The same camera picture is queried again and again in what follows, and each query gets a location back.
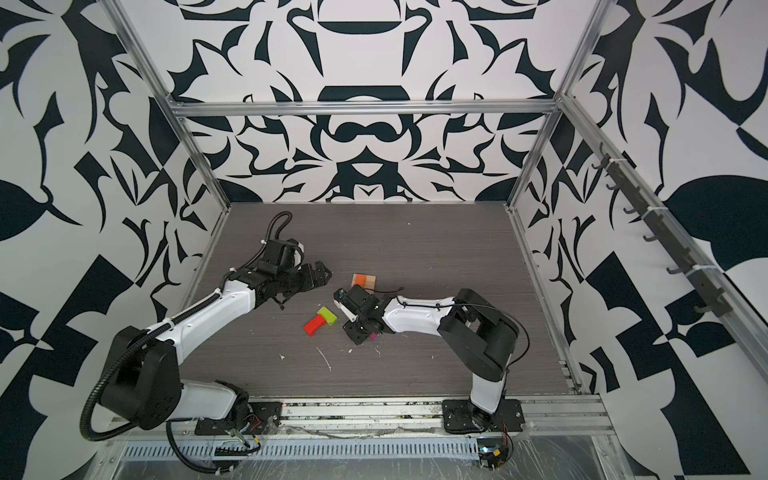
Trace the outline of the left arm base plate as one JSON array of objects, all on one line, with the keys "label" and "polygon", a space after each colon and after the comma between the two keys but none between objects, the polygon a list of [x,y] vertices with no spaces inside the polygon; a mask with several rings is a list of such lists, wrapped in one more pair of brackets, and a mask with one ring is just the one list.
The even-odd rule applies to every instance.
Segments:
[{"label": "left arm base plate", "polygon": [[236,403],[223,419],[203,418],[197,421],[197,436],[225,435],[238,431],[243,435],[261,435],[281,421],[283,403],[257,401]]}]

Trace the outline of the red arch wood block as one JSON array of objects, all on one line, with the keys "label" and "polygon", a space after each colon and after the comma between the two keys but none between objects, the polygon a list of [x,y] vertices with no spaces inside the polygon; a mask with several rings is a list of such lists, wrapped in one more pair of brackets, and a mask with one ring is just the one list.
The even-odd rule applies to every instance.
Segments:
[{"label": "red arch wood block", "polygon": [[318,314],[304,325],[303,330],[309,337],[313,337],[317,330],[326,324],[326,319],[322,315]]}]

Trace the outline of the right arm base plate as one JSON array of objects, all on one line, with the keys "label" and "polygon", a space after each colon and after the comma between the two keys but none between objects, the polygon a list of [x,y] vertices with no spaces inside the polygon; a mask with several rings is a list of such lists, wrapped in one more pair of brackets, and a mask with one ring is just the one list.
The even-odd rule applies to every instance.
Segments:
[{"label": "right arm base plate", "polygon": [[503,398],[494,413],[487,413],[468,399],[443,400],[443,428],[449,434],[465,435],[485,432],[521,432],[525,418],[521,403]]}]

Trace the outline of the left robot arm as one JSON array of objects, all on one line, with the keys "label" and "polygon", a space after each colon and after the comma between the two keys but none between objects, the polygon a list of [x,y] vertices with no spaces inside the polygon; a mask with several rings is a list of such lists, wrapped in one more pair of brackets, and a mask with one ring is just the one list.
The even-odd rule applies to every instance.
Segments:
[{"label": "left robot arm", "polygon": [[233,433],[247,426],[246,391],[225,381],[184,381],[180,367],[233,321],[265,303],[284,306],[296,294],[328,283],[332,273],[322,262],[306,262],[303,245],[282,238],[292,218],[289,211],[276,214],[257,253],[225,273],[203,299],[147,328],[126,327],[115,335],[80,415],[85,440],[105,441],[176,421],[212,422]]}]

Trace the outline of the green wood block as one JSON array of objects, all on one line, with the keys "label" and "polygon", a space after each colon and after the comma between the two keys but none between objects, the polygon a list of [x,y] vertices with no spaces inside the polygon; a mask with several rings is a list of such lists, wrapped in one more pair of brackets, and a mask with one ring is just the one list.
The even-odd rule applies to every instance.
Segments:
[{"label": "green wood block", "polygon": [[338,320],[338,316],[325,306],[321,307],[317,311],[317,314],[321,316],[328,325],[334,325]]}]

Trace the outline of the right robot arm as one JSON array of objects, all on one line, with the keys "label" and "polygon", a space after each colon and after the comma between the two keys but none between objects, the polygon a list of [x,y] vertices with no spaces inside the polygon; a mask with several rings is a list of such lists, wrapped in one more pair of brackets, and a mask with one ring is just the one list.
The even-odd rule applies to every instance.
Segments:
[{"label": "right robot arm", "polygon": [[472,374],[469,402],[474,410],[487,416],[497,411],[517,341],[527,332],[511,314],[471,289],[454,297],[419,300],[355,285],[337,290],[334,303],[347,317],[345,333],[357,345],[373,334],[442,338]]}]

